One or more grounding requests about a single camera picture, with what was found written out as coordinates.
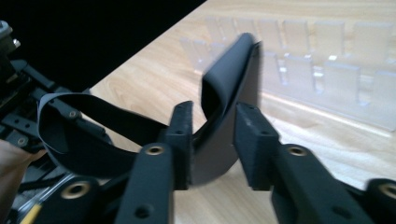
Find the screw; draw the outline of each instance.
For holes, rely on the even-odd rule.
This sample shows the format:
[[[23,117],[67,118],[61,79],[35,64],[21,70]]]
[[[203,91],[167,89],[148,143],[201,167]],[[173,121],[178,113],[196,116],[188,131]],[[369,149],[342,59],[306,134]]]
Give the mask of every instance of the screw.
[[[26,139],[25,138],[20,138],[18,139],[18,146],[23,146],[26,143]]]

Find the wood grain surface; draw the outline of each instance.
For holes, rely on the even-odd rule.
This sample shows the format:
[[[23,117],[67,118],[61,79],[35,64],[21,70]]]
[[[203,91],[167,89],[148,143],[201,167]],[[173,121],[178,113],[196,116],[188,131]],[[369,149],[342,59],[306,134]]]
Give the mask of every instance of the wood grain surface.
[[[396,2],[209,0],[97,83],[92,94],[165,124],[176,104],[192,100],[196,131],[205,123],[200,107],[201,75],[193,72],[179,39],[210,41],[207,16],[341,20],[351,29],[355,21],[396,22]],[[396,179],[396,133],[267,93],[260,96],[262,113],[279,131],[282,143],[312,149],[334,177],[359,189],[364,189],[370,178]],[[139,149],[115,133],[111,137],[118,147]],[[252,191],[237,162],[227,174],[207,185],[176,191],[175,222],[276,223],[270,195]]]

